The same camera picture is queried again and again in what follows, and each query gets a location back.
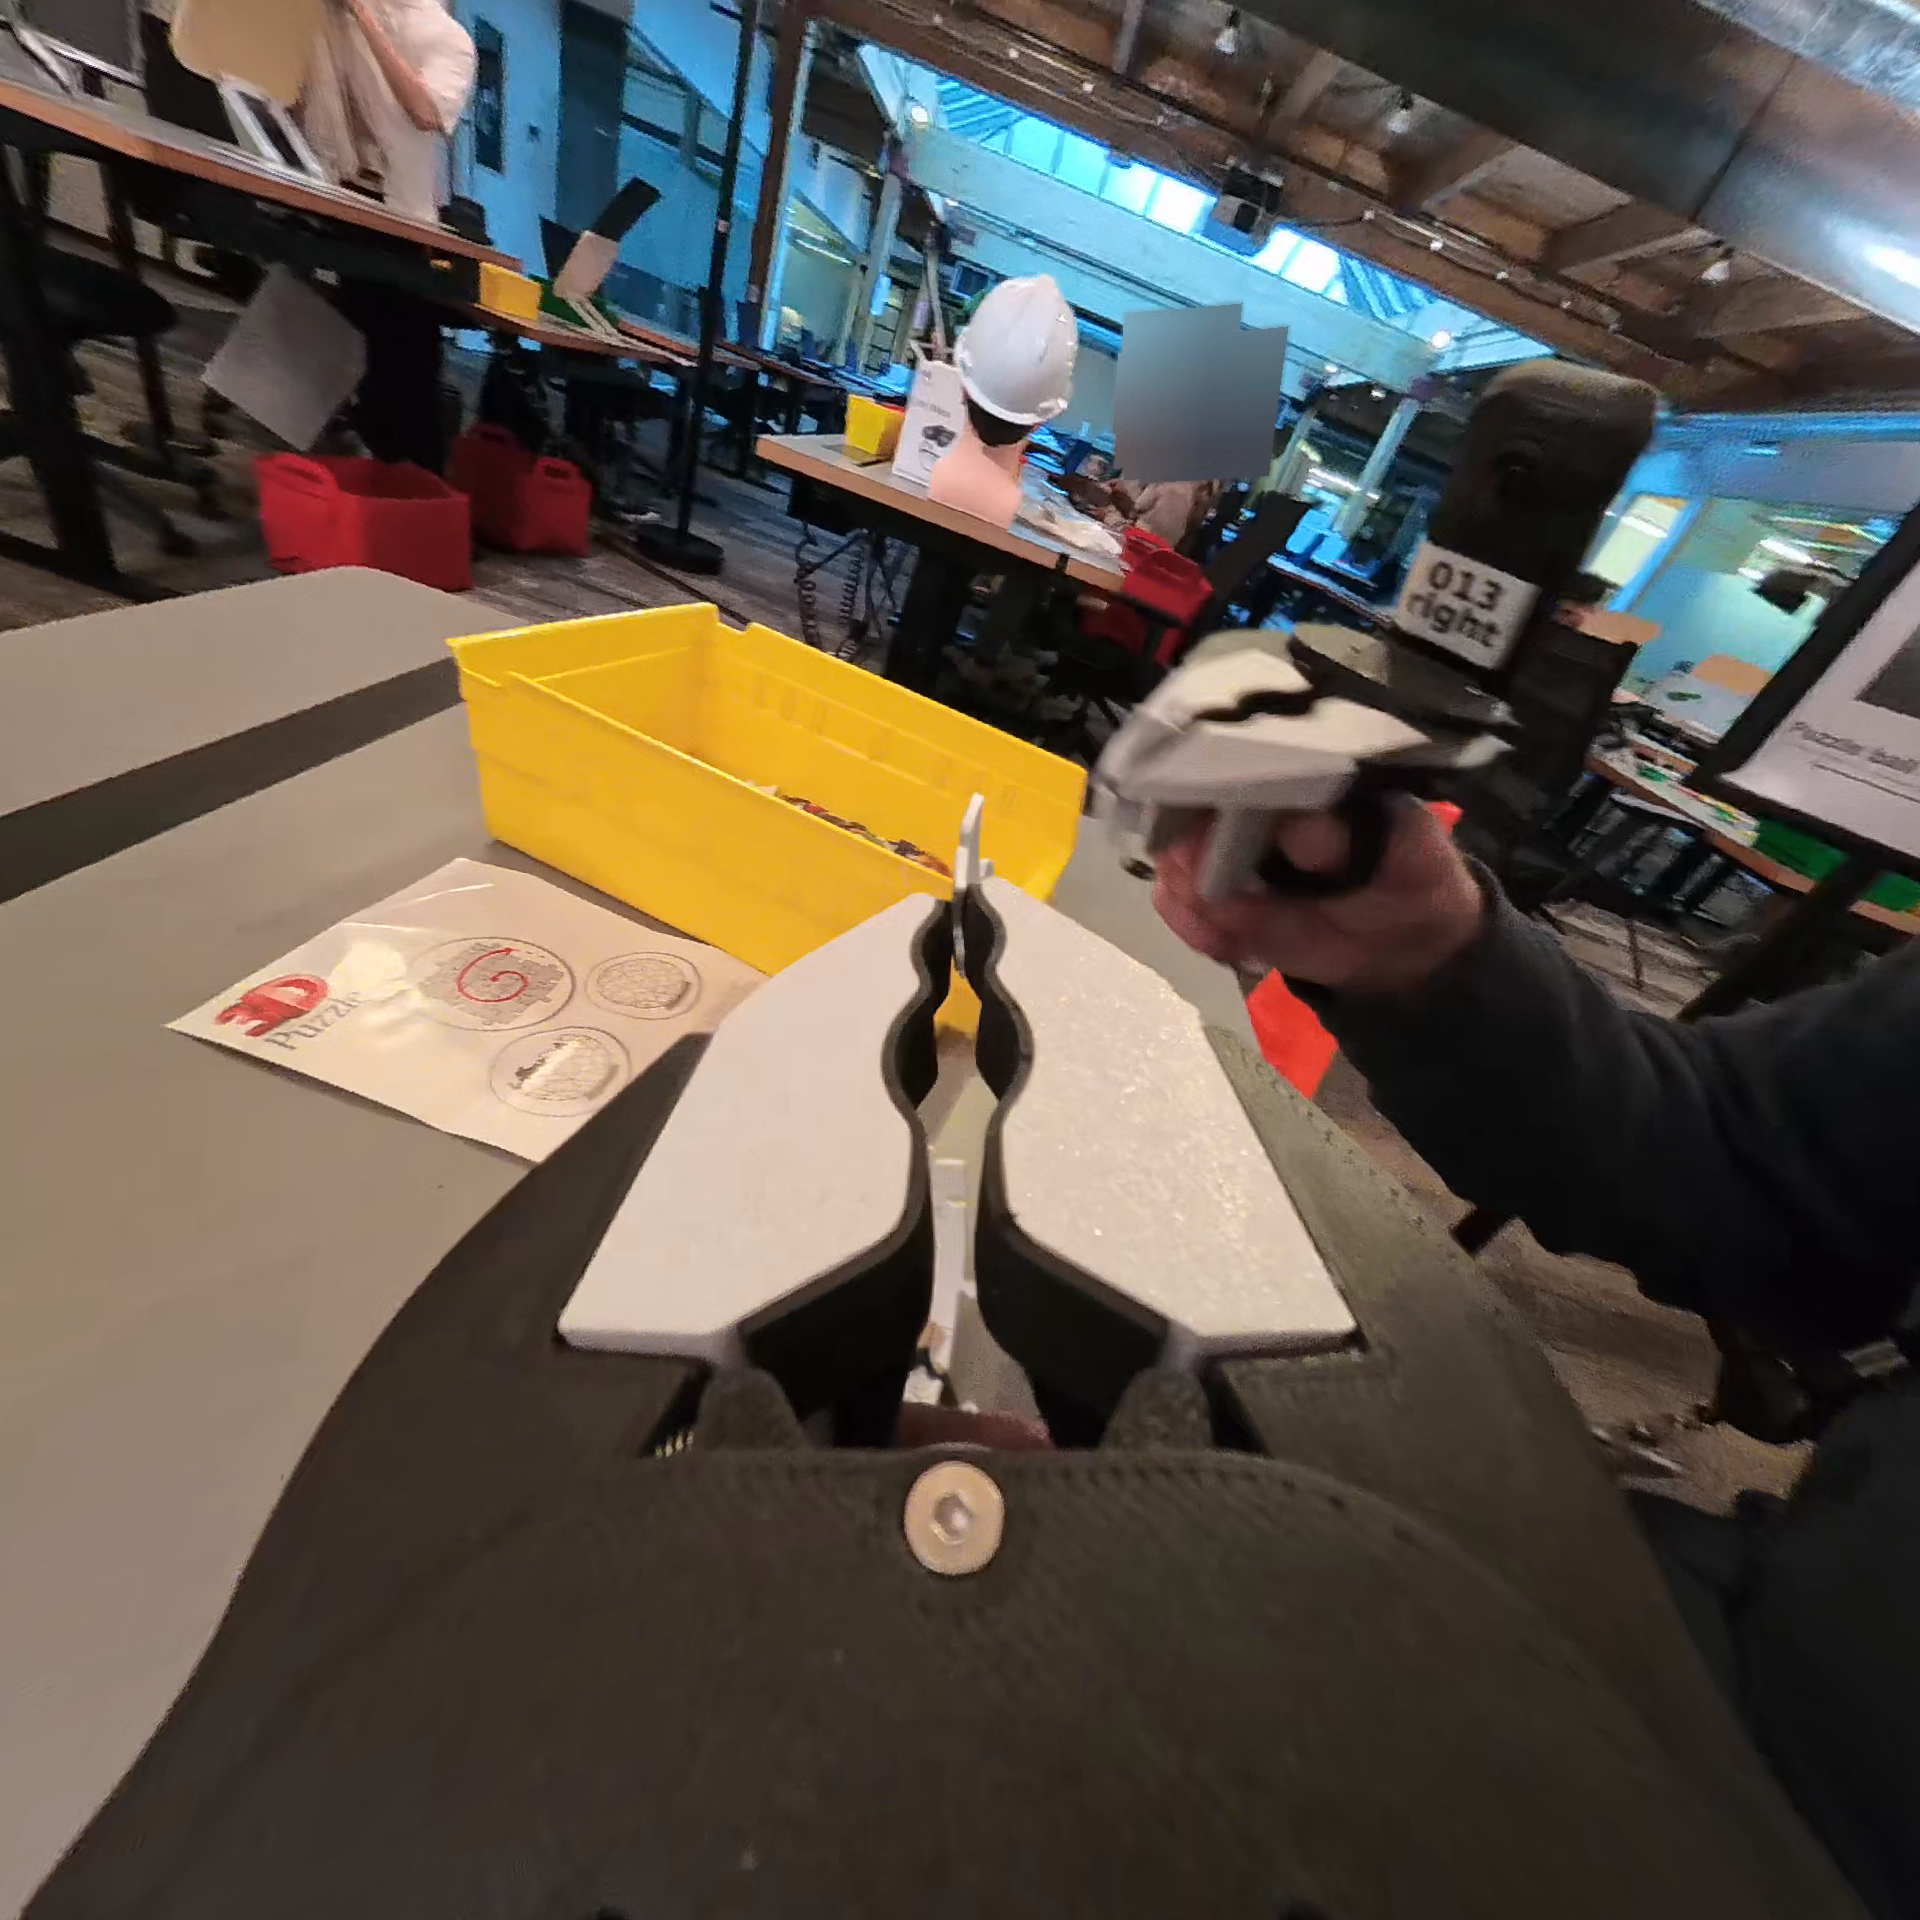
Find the heap of puzzle pieces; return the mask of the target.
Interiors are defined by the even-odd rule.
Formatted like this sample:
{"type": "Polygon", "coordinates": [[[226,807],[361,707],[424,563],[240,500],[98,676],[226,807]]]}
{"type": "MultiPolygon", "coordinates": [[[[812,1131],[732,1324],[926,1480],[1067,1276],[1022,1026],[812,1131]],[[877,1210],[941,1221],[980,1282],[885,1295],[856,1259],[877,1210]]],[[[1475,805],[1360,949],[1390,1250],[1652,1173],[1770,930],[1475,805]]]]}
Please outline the heap of puzzle pieces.
{"type": "Polygon", "coordinates": [[[796,808],[796,811],[800,811],[800,814],[804,814],[804,815],[810,815],[810,819],[814,819],[814,821],[819,821],[827,828],[846,832],[846,834],[856,836],[858,842],[861,842],[872,848],[877,848],[877,851],[883,851],[892,856],[898,856],[898,859],[904,859],[912,867],[926,869],[929,874],[934,874],[944,880],[953,878],[953,867],[949,863],[949,859],[931,853],[929,848],[915,843],[912,838],[897,836],[897,834],[890,834],[890,832],[877,832],[861,821],[856,821],[856,819],[851,819],[842,811],[830,808],[824,803],[810,800],[810,797],[804,797],[800,794],[793,794],[788,789],[782,789],[778,783],[763,783],[763,786],[758,786],[758,794],[763,794],[772,800],[779,800],[782,805],[788,805],[790,808],[796,808]]]}

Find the person's right hand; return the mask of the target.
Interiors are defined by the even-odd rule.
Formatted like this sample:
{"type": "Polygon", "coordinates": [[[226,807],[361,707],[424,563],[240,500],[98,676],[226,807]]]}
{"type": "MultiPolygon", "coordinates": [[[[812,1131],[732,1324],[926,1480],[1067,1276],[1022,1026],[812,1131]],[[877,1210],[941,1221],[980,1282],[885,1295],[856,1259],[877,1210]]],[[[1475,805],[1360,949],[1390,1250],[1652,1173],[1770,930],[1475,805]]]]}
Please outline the person's right hand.
{"type": "Polygon", "coordinates": [[[1481,878],[1433,811],[1396,797],[1376,876],[1333,899],[1200,886],[1212,823],[1157,855],[1155,907],[1168,930],[1220,966],[1284,974],[1317,990],[1404,995],[1473,949],[1493,917],[1481,878]]]}

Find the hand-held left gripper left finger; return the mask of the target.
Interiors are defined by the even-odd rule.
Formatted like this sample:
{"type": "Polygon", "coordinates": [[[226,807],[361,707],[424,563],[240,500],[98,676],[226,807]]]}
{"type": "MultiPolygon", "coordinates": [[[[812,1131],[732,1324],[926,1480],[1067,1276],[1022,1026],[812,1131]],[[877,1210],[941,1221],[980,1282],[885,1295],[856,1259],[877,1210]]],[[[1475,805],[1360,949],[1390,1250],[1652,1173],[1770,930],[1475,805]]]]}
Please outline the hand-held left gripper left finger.
{"type": "Polygon", "coordinates": [[[584,1261],[570,1352],[757,1372],[842,1450],[897,1440],[931,1316],[922,1106],[953,904],[909,895],[721,1022],[584,1261]]]}

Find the person's left hand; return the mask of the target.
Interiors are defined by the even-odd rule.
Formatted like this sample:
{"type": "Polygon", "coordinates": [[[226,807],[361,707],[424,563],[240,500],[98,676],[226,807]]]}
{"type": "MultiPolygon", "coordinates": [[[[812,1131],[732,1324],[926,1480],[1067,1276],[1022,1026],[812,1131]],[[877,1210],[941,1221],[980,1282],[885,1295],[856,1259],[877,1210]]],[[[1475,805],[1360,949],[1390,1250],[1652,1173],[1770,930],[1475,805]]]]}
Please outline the person's left hand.
{"type": "Polygon", "coordinates": [[[894,1447],[987,1450],[987,1451],[1051,1451],[1050,1430],[1038,1419],[976,1407],[904,1403],[897,1418],[894,1447]]]}

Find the red storage bin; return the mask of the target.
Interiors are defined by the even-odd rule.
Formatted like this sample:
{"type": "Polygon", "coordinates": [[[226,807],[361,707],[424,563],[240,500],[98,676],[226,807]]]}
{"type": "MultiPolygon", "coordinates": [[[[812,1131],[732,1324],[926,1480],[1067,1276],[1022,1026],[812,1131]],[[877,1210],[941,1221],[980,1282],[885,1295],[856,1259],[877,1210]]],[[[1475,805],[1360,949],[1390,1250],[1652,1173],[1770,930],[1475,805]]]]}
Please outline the red storage bin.
{"type": "Polygon", "coordinates": [[[1209,575],[1160,534],[1128,525],[1120,534],[1120,589],[1093,594],[1077,631],[1160,668],[1170,668],[1214,603],[1209,575]]]}
{"type": "Polygon", "coordinates": [[[536,454],[515,431],[477,423],[448,446],[448,485],[468,500],[472,540],[517,555],[592,552],[592,482],[557,454],[536,454]]]}
{"type": "Polygon", "coordinates": [[[280,573],[377,568],[442,592],[473,587],[468,495],[413,463],[253,456],[256,514],[280,573]]]}

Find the white instruction leaflet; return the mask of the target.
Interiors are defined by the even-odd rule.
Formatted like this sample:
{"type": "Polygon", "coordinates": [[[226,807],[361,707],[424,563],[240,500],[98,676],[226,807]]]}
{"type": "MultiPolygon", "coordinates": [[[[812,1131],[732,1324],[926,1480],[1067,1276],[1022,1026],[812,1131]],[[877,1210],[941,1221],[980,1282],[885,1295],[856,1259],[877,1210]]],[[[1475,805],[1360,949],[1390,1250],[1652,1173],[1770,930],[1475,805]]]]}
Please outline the white instruction leaflet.
{"type": "Polygon", "coordinates": [[[761,980],[554,880],[457,856],[168,1026],[541,1163],[761,980]]]}

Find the small puzzle piece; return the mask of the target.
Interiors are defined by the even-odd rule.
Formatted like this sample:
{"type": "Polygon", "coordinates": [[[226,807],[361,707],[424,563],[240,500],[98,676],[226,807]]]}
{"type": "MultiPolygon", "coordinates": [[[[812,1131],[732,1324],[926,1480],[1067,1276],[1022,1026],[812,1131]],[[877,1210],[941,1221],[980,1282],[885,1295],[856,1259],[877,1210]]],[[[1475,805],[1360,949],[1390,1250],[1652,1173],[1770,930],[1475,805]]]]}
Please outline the small puzzle piece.
{"type": "Polygon", "coordinates": [[[970,1403],[962,1402],[953,1383],[953,1355],[965,1308],[976,1295],[972,1252],[974,1173],[968,1150],[962,1146],[953,1148],[946,1133],[965,1095],[976,1083],[976,1038],[974,1029],[962,1024],[965,1012],[976,1012],[976,997],[972,995],[965,966],[965,917],[972,888],[993,876],[993,863],[980,851],[984,824],[986,800],[984,795],[974,795],[962,814],[952,863],[952,990],[934,1020],[933,1093],[922,1103],[929,1128],[933,1200],[933,1284],[929,1325],[920,1338],[916,1359],[920,1373],[929,1384],[916,1387],[915,1394],[926,1406],[961,1411],[968,1411],[970,1403]]]}

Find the long wooden work table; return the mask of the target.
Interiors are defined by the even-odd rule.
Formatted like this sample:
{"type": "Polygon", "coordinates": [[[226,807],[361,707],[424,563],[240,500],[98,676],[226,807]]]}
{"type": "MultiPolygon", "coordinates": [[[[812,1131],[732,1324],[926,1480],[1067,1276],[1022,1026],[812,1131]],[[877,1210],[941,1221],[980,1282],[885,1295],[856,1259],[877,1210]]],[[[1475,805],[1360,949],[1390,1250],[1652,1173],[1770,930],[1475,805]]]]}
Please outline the long wooden work table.
{"type": "MultiPolygon", "coordinates": [[[[187,243],[299,272],[377,280],[448,314],[480,307],[483,270],[515,255],[444,223],[413,222],[345,187],[253,159],[149,112],[38,86],[3,85],[4,159],[44,156],[97,165],[112,198],[152,207],[187,243]]],[[[66,347],[41,285],[46,252],[4,170],[4,460],[25,460],[53,531],[41,543],[4,534],[4,559],[110,592],[136,606],[170,592],[122,568],[106,514],[106,470],[192,490],[180,463],[83,430],[66,347]]]]}

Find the yellow plastic bin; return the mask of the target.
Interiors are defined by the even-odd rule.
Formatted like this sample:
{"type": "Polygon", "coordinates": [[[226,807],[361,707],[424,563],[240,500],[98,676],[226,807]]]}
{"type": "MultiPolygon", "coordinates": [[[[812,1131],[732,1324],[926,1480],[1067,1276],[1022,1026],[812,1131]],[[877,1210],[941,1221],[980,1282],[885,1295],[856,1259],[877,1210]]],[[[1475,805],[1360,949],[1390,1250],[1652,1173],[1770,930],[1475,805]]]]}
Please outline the yellow plastic bin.
{"type": "Polygon", "coordinates": [[[452,642],[491,836],[763,979],[886,904],[953,895],[758,790],[778,783],[1051,904],[1085,773],[712,603],[452,642]]]}

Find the person's right forearm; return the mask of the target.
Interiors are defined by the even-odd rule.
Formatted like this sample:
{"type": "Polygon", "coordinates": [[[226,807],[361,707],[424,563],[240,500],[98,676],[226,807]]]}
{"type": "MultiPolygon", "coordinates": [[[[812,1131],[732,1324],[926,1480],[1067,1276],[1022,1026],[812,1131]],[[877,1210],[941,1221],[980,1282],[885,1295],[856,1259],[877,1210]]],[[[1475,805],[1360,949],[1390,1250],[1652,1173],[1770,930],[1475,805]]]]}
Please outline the person's right forearm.
{"type": "Polygon", "coordinates": [[[1779,1351],[1915,1339],[1915,946],[1681,1024],[1491,893],[1420,987],[1294,983],[1460,1200],[1779,1351]]]}

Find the white carton box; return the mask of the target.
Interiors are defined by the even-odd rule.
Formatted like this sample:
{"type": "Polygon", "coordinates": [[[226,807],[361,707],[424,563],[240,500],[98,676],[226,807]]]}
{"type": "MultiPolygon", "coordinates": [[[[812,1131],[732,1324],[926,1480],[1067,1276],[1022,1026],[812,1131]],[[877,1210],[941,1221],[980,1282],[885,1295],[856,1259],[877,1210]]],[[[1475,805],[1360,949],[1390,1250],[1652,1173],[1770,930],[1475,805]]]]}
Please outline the white carton box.
{"type": "Polygon", "coordinates": [[[920,358],[897,440],[894,480],[926,494],[934,466],[968,424],[970,398],[952,357],[920,358]]]}

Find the black pole stand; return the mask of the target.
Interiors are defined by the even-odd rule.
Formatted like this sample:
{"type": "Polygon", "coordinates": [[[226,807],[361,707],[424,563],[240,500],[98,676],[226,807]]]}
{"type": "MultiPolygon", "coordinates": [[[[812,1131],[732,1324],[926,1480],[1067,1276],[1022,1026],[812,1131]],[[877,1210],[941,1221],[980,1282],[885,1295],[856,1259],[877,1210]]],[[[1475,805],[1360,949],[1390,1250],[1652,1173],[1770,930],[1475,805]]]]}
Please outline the black pole stand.
{"type": "Polygon", "coordinates": [[[729,268],[729,244],[736,214],[736,173],[738,157],[748,125],[748,108],[753,93],[753,62],[758,42],[761,2],[736,4],[736,59],[732,104],[728,110],[728,141],[723,149],[723,165],[715,189],[715,214],[712,229],[709,274],[701,288],[701,332],[696,352],[693,371],[684,379],[676,447],[680,470],[675,482],[676,504],[673,518],[644,524],[633,534],[633,552],[640,559],[684,571],[689,575],[714,579],[723,571],[725,548],[693,531],[693,510],[700,494],[700,462],[704,440],[704,413],[709,387],[714,382],[718,341],[725,322],[725,280],[729,268]]]}

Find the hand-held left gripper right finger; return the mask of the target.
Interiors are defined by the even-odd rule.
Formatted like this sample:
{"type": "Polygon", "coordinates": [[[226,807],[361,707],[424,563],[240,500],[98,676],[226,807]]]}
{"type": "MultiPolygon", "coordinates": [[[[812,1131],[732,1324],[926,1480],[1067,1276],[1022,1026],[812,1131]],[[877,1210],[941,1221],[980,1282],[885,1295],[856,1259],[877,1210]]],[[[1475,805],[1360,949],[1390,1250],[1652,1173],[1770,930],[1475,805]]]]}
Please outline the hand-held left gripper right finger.
{"type": "Polygon", "coordinates": [[[1129,1387],[1352,1352],[1360,1325],[1187,997],[1006,878],[972,888],[984,1324],[1069,1447],[1129,1387]]]}

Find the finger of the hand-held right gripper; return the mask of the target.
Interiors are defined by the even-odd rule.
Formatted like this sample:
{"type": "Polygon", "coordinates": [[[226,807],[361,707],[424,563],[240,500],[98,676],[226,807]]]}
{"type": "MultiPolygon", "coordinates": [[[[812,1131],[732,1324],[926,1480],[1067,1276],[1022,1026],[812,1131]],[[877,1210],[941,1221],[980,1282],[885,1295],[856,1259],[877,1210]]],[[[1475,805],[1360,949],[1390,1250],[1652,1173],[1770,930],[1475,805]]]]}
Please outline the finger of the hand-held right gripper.
{"type": "Polygon", "coordinates": [[[1188,715],[1139,707],[1096,764],[1105,808],[1153,853],[1206,829],[1196,891],[1329,900],[1366,886],[1398,795],[1442,773],[1440,742],[1388,711],[1317,696],[1244,696],[1188,715]],[[1342,859],[1308,869],[1281,848],[1286,819],[1339,821],[1342,859]]]}
{"type": "Polygon", "coordinates": [[[1140,701],[1140,723],[1164,731],[1304,718],[1318,691],[1283,631],[1220,631],[1200,639],[1140,701]]]}

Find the white paper sheet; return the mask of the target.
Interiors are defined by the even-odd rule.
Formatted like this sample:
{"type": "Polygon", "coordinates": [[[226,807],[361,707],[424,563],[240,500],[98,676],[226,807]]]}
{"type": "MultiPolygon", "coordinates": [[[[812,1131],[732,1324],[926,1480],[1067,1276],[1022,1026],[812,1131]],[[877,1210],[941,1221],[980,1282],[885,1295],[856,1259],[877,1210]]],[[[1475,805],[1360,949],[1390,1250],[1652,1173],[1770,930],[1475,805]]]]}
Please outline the white paper sheet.
{"type": "Polygon", "coordinates": [[[309,452],[360,392],[364,332],[296,272],[273,264],[203,371],[210,396],[309,452]]]}

